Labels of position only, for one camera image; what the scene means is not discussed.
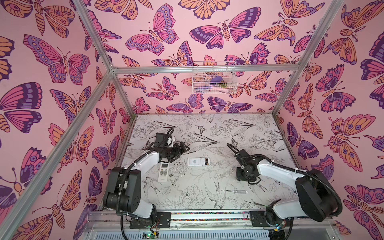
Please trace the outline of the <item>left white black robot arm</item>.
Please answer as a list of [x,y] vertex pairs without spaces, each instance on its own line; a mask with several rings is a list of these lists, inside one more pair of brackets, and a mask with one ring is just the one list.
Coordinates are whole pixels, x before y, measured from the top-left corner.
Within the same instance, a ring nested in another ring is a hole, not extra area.
[[154,142],[144,148],[144,153],[125,167],[111,170],[103,206],[116,211],[118,216],[131,216],[136,219],[152,219],[156,216],[156,207],[142,199],[142,175],[165,160],[172,163],[187,153],[190,148],[184,143],[177,143],[168,133],[157,133]]

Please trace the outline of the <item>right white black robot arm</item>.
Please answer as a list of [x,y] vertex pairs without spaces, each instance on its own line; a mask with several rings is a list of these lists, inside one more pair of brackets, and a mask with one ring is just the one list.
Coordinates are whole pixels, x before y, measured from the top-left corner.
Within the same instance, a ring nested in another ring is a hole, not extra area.
[[340,196],[319,170],[293,169],[270,160],[261,154],[250,155],[245,150],[233,150],[240,164],[237,180],[249,185],[258,185],[261,177],[268,177],[283,183],[297,193],[291,200],[275,200],[266,207],[270,224],[277,220],[307,217],[322,222],[328,217],[337,217],[343,211]]

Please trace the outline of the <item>white remote with display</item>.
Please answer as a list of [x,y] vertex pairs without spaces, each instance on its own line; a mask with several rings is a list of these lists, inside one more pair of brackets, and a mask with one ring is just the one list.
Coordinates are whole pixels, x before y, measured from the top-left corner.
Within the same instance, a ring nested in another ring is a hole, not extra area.
[[211,159],[209,159],[209,165],[205,165],[205,158],[208,157],[202,157],[202,158],[187,158],[187,166],[188,167],[203,167],[203,166],[209,166],[211,164]]

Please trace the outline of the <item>clear handle screwdriver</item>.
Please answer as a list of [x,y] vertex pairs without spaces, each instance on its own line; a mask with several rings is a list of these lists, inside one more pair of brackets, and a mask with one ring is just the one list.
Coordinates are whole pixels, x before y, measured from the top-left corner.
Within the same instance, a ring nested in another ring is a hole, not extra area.
[[235,193],[235,194],[247,194],[248,191],[246,190],[222,190],[222,192],[229,192],[229,193]]

